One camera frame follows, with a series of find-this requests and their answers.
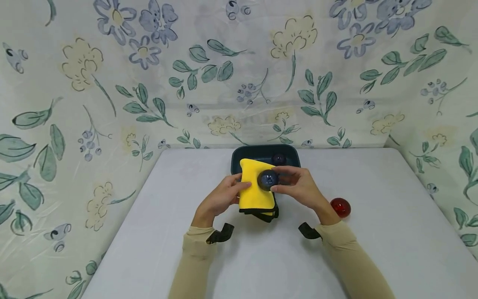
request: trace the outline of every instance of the red ball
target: red ball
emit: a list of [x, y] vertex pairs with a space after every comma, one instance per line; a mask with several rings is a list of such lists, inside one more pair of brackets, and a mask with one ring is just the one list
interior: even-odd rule
[[333, 199], [330, 202], [330, 205], [332, 206], [332, 208], [334, 208], [335, 213], [337, 213], [340, 218], [347, 217], [352, 211], [352, 208], [350, 207], [348, 201], [340, 197]]

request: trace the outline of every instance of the hand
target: hand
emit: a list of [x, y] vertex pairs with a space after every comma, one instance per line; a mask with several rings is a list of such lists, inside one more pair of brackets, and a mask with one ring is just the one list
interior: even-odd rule
[[237, 182], [242, 173], [225, 177], [219, 185], [201, 202], [191, 226], [212, 227], [214, 218], [224, 213], [230, 205], [239, 203], [239, 191], [251, 186], [251, 182]]
[[323, 225], [332, 225], [340, 222], [340, 217], [322, 195], [308, 169], [293, 166], [277, 166], [273, 170], [279, 174], [288, 174], [288, 176], [279, 176], [280, 183], [288, 184], [288, 186], [272, 186], [272, 192], [289, 195], [299, 203], [313, 209]]

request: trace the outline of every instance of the floral backdrop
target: floral backdrop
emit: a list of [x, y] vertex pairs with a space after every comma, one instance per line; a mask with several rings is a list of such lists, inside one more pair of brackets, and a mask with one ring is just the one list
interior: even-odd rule
[[80, 298], [168, 148], [395, 147], [477, 257], [477, 14], [473, 0], [8, 0], [0, 298]]

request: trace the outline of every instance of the beige sleeve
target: beige sleeve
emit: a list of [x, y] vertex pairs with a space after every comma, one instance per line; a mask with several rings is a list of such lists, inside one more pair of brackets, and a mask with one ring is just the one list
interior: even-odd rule
[[179, 261], [168, 299], [203, 299], [206, 293], [207, 276], [217, 244], [206, 240], [214, 228], [191, 226], [184, 235], [183, 255]]
[[351, 299], [394, 299], [387, 281], [343, 222], [318, 225], [322, 243]]

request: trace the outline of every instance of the dark purple ball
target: dark purple ball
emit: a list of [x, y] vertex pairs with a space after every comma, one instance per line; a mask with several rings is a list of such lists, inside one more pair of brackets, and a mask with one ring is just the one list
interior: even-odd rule
[[264, 170], [257, 177], [257, 184], [262, 190], [270, 191], [272, 186], [279, 184], [279, 176], [273, 170]]
[[275, 154], [272, 157], [272, 164], [273, 165], [282, 166], [282, 165], [285, 165], [286, 162], [287, 162], [287, 159], [285, 158], [285, 155], [283, 155], [283, 154]]

